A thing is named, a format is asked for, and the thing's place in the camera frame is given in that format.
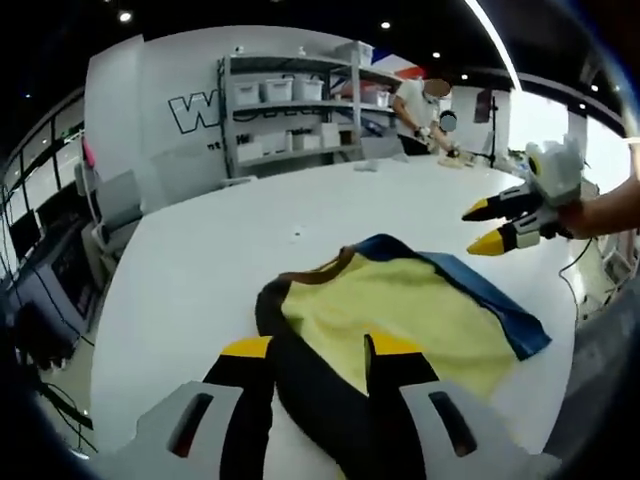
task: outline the ceiling light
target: ceiling light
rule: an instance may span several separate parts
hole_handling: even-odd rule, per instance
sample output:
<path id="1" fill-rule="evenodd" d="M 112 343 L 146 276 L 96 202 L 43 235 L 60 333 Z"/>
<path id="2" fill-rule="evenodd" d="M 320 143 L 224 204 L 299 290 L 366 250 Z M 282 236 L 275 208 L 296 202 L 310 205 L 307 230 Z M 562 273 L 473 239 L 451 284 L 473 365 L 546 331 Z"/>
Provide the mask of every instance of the ceiling light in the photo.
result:
<path id="1" fill-rule="evenodd" d="M 507 69 L 507 72 L 509 72 L 509 76 L 511 77 L 511 81 L 513 82 L 513 88 L 518 91 L 522 91 L 522 85 L 520 85 L 520 79 L 518 79 L 518 74 L 516 73 L 516 67 L 513 66 L 511 57 L 509 57 L 509 53 L 507 52 L 507 47 L 504 46 L 504 42 L 500 38 L 500 35 L 498 35 L 498 31 L 496 30 L 496 27 L 493 26 L 493 24 L 491 23 L 491 20 L 489 20 L 489 17 L 487 16 L 487 14 L 484 13 L 484 10 L 482 9 L 482 7 L 480 6 L 477 0 L 464 0 L 464 1 L 467 3 L 467 6 L 476 15 L 476 17 L 478 18 L 478 20 L 480 21 L 484 29 L 489 34 L 489 38 L 491 38 L 491 41 L 493 42 L 496 49 L 498 50 L 498 53 L 500 54 L 500 58 L 502 59 L 502 62 L 504 63 L 504 66 Z"/>
<path id="2" fill-rule="evenodd" d="M 118 17 L 121 23 L 129 23 L 133 18 L 131 12 L 120 12 L 120 16 Z"/>

